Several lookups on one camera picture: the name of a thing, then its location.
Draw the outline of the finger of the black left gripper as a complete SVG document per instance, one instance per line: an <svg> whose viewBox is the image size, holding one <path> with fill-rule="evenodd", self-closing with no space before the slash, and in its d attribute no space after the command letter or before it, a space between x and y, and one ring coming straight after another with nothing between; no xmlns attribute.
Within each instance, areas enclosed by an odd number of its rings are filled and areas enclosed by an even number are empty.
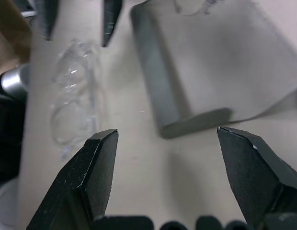
<svg viewBox="0 0 297 230"><path fill-rule="evenodd" d="M37 13L38 25L42 37L49 41L56 23L58 0L34 0L34 9Z"/></svg>
<svg viewBox="0 0 297 230"><path fill-rule="evenodd" d="M102 47L108 47L112 34L115 30L115 26L122 9L122 5L122 0L103 1Z"/></svg>

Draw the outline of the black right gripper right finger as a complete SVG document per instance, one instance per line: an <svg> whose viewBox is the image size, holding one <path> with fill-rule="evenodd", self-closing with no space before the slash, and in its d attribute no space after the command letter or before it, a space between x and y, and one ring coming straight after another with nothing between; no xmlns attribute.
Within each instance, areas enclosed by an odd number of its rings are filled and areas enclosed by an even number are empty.
<svg viewBox="0 0 297 230"><path fill-rule="evenodd" d="M255 230L297 230L297 172L260 137L219 127L230 188Z"/></svg>

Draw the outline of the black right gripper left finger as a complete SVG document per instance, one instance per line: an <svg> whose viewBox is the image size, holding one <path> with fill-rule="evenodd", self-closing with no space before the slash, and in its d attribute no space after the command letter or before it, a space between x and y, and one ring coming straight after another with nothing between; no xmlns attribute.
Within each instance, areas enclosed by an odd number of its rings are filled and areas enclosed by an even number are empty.
<svg viewBox="0 0 297 230"><path fill-rule="evenodd" d="M118 130L93 134L65 164L29 222L28 230L91 230L108 205Z"/></svg>

